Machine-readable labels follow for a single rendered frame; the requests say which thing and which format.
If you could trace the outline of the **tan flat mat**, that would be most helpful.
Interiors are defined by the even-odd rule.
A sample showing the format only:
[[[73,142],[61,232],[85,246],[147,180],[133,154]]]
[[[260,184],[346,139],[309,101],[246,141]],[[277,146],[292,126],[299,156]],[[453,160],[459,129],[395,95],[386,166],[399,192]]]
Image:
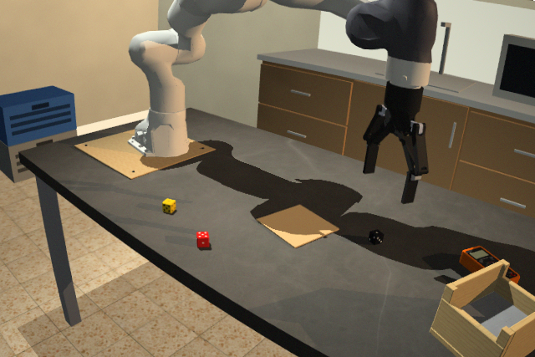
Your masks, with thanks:
[[[294,248],[339,230],[301,205],[260,217],[256,221]]]

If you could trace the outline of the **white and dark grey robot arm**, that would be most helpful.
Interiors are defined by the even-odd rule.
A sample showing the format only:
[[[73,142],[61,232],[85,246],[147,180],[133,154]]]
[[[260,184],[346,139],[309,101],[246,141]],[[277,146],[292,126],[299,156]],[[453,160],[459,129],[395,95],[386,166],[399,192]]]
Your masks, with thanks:
[[[362,49],[387,50],[385,79],[391,84],[408,89],[428,85],[438,21],[435,0],[270,1],[289,8],[330,12],[346,19],[346,34],[351,43]],[[130,58],[148,80],[150,108],[147,118],[135,127],[137,138],[132,136],[128,144],[145,157],[187,153],[190,141],[185,121],[185,85],[172,75],[171,65],[202,58],[206,43],[202,35],[200,41],[200,34],[212,14],[252,12],[266,2],[174,0],[167,14],[171,30],[140,33],[131,39]]]

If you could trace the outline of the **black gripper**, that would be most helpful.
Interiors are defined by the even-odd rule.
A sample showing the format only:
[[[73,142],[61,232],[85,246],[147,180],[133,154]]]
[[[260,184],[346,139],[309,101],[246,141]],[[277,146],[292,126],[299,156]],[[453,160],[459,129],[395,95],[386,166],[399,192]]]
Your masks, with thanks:
[[[414,202],[417,180],[421,179],[422,174],[429,172],[425,142],[426,124],[415,122],[415,115],[420,111],[423,90],[422,86],[419,89],[408,89],[387,81],[384,104],[377,105],[374,117],[363,136],[367,141],[364,174],[375,173],[378,145],[389,133],[397,136],[402,143],[409,169],[402,204]]]

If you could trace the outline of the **black die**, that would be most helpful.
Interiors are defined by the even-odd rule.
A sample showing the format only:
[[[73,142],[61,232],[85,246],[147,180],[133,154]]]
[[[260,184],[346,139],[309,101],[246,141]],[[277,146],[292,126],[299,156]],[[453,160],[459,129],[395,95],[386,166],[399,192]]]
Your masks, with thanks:
[[[383,238],[384,238],[384,233],[382,233],[378,229],[369,232],[369,241],[373,243],[374,245],[382,243]]]

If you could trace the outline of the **orange digital multimeter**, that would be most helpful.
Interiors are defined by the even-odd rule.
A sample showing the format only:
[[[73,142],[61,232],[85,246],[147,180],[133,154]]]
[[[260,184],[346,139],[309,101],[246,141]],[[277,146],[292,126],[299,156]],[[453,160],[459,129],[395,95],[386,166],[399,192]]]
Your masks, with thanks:
[[[481,246],[468,248],[462,251],[460,264],[467,268],[471,273],[474,273],[480,269],[486,268],[493,263],[497,263],[500,260],[489,253],[485,248]],[[518,283],[520,275],[508,268],[506,277]]]

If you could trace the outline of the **yellow die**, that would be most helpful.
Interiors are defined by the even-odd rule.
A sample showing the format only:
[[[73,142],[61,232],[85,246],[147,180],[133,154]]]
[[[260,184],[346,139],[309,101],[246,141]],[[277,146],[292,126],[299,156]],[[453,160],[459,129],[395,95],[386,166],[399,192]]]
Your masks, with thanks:
[[[162,202],[163,212],[172,213],[176,209],[176,201],[171,199],[166,199]]]

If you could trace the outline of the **red die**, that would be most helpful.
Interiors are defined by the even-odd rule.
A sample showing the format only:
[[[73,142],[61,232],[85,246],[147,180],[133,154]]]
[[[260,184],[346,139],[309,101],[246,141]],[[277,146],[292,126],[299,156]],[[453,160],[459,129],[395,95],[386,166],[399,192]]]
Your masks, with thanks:
[[[197,232],[196,242],[197,242],[197,247],[209,247],[208,232]]]

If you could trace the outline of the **wooden crate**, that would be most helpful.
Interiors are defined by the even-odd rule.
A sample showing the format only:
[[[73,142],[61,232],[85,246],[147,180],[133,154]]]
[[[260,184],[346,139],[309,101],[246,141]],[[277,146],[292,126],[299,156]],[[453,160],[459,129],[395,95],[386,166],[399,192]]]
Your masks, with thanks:
[[[435,336],[456,357],[525,357],[535,350],[535,297],[506,277],[509,265],[493,263],[461,278],[444,297]]]

